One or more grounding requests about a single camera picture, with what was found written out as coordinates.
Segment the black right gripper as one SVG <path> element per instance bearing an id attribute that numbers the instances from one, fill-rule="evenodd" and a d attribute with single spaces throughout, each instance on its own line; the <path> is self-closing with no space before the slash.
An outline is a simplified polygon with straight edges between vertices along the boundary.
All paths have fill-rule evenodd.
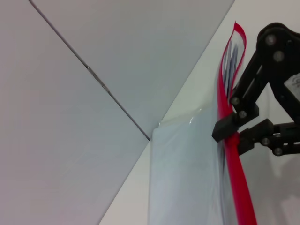
<path id="1" fill-rule="evenodd" d="M 282 23 L 274 22 L 263 28 L 257 37 L 256 51 L 232 91 L 228 112 L 212 132 L 215 141 L 222 141 L 259 115 L 256 101 L 270 84 L 275 99 L 295 123 L 300 122 L 300 100 L 285 82 L 300 73 L 300 35 Z M 242 155 L 260 143 L 275 156 L 299 154 L 300 127 L 295 123 L 273 124 L 265 119 L 240 132 L 238 153 Z"/>

